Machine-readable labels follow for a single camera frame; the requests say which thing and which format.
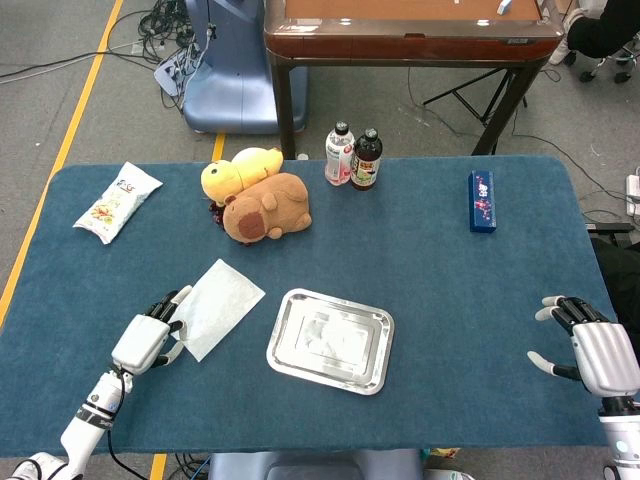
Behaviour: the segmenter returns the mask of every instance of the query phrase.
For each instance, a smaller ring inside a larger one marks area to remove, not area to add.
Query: plastic bottle
[[[380,170],[382,142],[375,128],[368,128],[356,142],[351,163],[351,183],[358,190],[369,190]]]
[[[351,160],[355,139],[349,131],[347,122],[337,122],[336,127],[329,132],[325,144],[327,151],[327,165],[324,176],[331,185],[342,185],[351,178]]]

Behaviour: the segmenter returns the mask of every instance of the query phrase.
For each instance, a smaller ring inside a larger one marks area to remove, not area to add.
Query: yellow floor line
[[[107,48],[107,36],[109,35],[109,30],[111,30],[111,27],[113,27],[116,19],[118,18],[118,13],[120,12],[120,8],[122,7],[122,2],[123,0],[116,0],[113,5],[111,15],[109,15],[109,20],[107,21],[104,33],[102,34],[102,39],[100,40],[100,44],[98,45],[97,51],[99,52],[102,52]],[[47,183],[44,186],[42,195],[40,195],[40,200],[38,201],[36,211],[31,218],[31,223],[29,223],[29,227],[27,228],[27,233],[24,236],[24,240],[22,240],[22,245],[20,246],[20,250],[18,251],[18,256],[16,257],[16,261],[14,262],[13,267],[11,268],[11,272],[9,273],[7,284],[2,291],[2,297],[0,297],[0,329],[2,329],[4,319],[7,315],[7,311],[9,310],[9,303],[11,303],[13,292],[15,291],[16,284],[18,283],[18,278],[20,277],[20,272],[22,271],[22,266],[24,265],[24,259],[27,256],[29,245],[31,244],[31,239],[33,238],[33,234],[36,231],[36,227],[38,226],[40,213],[42,212],[42,205],[44,205],[44,199],[46,198],[47,191],[49,189],[49,183],[51,182],[53,176],[62,168],[65,160],[67,159],[67,154],[69,153],[69,149],[71,148],[71,144],[73,143],[73,138],[76,135],[76,130],[78,129],[78,125],[80,124],[80,120],[82,119],[82,114],[84,113],[84,109],[87,106],[87,102],[89,101],[91,89],[93,88],[96,77],[98,76],[98,71],[100,70],[100,65],[102,64],[102,57],[103,55],[97,55],[93,59],[91,69],[89,70],[89,75],[87,76],[87,81],[84,83],[84,88],[82,89],[82,93],[80,94],[80,98],[78,99],[78,104],[76,105],[76,109],[74,110],[73,116],[71,117],[71,122],[69,123],[69,127],[67,128],[67,133],[62,140],[62,145],[60,146],[60,150],[58,151],[58,156],[56,157],[56,161],[54,162],[53,167],[51,168],[51,173],[49,173],[49,178],[47,179]]]
[[[213,153],[211,154],[211,161],[217,162],[222,158],[224,152],[224,140],[226,135],[224,133],[218,133],[216,135],[216,142],[213,144]],[[167,454],[156,453],[153,456],[153,464],[151,465],[151,474],[149,480],[162,480],[164,478],[164,470],[167,465]]]
[[[153,456],[153,464],[151,465],[151,474],[149,480],[162,480],[164,478],[164,469],[167,466],[167,454],[156,453]]]
[[[222,152],[224,151],[224,139],[226,135],[219,133],[216,135],[216,143],[213,144],[213,153],[211,154],[211,161],[217,162],[222,159]]]

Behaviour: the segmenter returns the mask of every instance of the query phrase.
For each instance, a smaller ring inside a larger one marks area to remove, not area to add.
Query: yellow duck plush
[[[282,161],[282,152],[277,148],[245,148],[230,162],[220,160],[207,165],[200,175],[202,189],[216,206],[222,208],[228,196],[237,195],[278,173]]]

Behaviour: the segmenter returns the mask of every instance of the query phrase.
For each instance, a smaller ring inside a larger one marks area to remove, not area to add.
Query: plush toy
[[[266,178],[227,196],[224,203],[224,229],[242,243],[255,243],[265,236],[277,239],[311,225],[307,187],[290,173]]]
[[[204,193],[218,208],[224,207],[224,199],[237,195],[280,171],[282,152],[272,148],[246,148],[230,162],[220,160],[207,165],[200,175]]]

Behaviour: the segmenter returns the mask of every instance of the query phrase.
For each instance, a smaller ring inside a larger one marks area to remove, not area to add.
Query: black tripod stand
[[[457,87],[453,87],[449,90],[447,90],[446,92],[441,93],[440,95],[436,95],[435,97],[432,97],[428,100],[425,100],[424,102],[422,102],[422,106],[426,106],[429,105],[432,102],[435,102],[436,100],[440,100],[443,97],[446,97],[447,95],[453,95],[454,97],[456,97],[460,103],[462,103],[462,105],[469,110],[469,112],[471,112],[471,114],[476,117],[480,123],[482,123],[483,127],[486,127],[487,124],[489,123],[489,120],[491,119],[491,116],[494,113],[493,107],[496,105],[496,102],[498,101],[498,99],[500,98],[500,95],[502,94],[502,92],[504,91],[504,89],[506,87],[509,86],[509,84],[511,83],[511,80],[513,79],[514,73],[509,70],[506,69],[504,72],[504,76],[502,77],[502,80],[500,81],[500,84],[498,85],[498,88],[496,89],[495,93],[493,94],[493,97],[491,98],[491,101],[489,102],[489,105],[487,105],[486,110],[484,111],[484,113],[481,115],[480,112],[478,112],[475,108],[473,108],[473,106],[467,101],[466,98],[464,98],[459,90],[462,90],[465,87],[468,87],[469,85],[473,85],[474,83],[477,83],[481,80],[484,80],[485,78],[491,77],[493,75],[495,75],[498,72],[501,72],[502,70],[505,70],[503,68],[494,68],[493,70],[484,73],[472,80],[469,80],[468,82],[462,83],[460,85],[458,85]],[[522,104],[524,105],[525,108],[527,108],[527,98],[523,97],[522,98]],[[496,153],[496,148],[498,147],[498,143],[496,142],[493,145],[493,149],[491,150],[491,154],[495,155]]]

